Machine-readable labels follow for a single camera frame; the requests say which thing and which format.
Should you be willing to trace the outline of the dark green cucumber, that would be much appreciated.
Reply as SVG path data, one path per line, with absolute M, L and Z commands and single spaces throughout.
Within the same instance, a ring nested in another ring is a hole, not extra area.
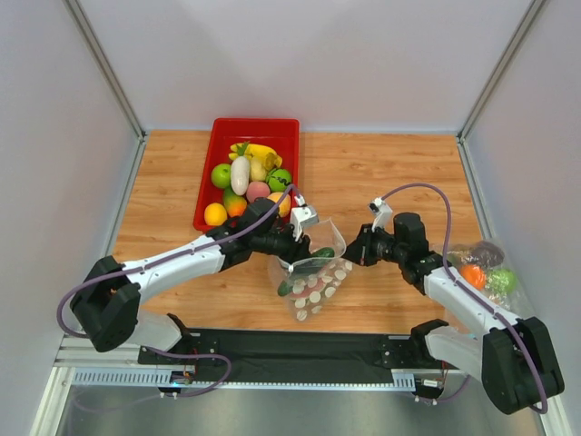
M 334 259 L 335 251 L 331 247 L 323 247 L 313 252 L 309 259 L 285 265 L 277 294 L 286 297 L 291 292 L 290 287 L 294 280 L 317 275 Z

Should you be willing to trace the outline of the yellow pear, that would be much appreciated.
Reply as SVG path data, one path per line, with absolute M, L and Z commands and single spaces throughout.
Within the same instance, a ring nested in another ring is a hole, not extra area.
M 258 157 L 251 158 L 251 181 L 264 182 L 266 180 L 268 170 L 263 166 L 261 159 Z

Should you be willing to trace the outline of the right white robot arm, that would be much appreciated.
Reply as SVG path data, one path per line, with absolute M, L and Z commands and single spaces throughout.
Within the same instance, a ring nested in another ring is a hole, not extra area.
M 427 354 L 482 383 L 505 414 L 529 408 L 548 411 L 548 400 L 565 389 L 546 325 L 521 318 L 468 285 L 441 254 L 432 251 L 416 213 L 395 216 L 388 233 L 374 223 L 361 226 L 344 259 L 360 266 L 395 263 L 405 282 L 449 310 L 465 327 L 464 335 L 446 322 L 424 324 Z

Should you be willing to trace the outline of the polka dot zip bag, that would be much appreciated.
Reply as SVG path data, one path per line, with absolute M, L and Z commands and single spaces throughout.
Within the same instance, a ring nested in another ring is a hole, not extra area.
M 343 258 L 347 244 L 331 219 L 308 228 L 305 236 L 310 239 L 309 259 L 287 263 L 272 256 L 268 263 L 276 296 L 296 322 L 319 313 L 354 268 Z

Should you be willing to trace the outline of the white radish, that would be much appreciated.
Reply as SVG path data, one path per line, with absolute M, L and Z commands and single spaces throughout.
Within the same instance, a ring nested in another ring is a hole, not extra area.
M 250 181 L 251 163 L 245 154 L 249 144 L 249 142 L 238 144 L 236 151 L 230 155 L 231 188 L 239 196 L 246 193 Z

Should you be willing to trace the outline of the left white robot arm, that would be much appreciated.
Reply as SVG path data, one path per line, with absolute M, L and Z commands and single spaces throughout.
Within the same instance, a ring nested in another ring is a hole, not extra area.
M 126 263 L 112 256 L 97 261 L 85 281 L 74 288 L 69 303 L 97 352 L 109 352 L 126 343 L 163 352 L 184 350 L 189 333 L 174 315 L 143 309 L 144 302 L 198 277 L 231 269 L 253 253 L 295 263 L 310 257 L 310 239 L 304 228 L 315 224 L 315 209 L 299 200 L 282 224 L 280 205 L 260 198 L 239 217 L 228 219 L 182 247 Z

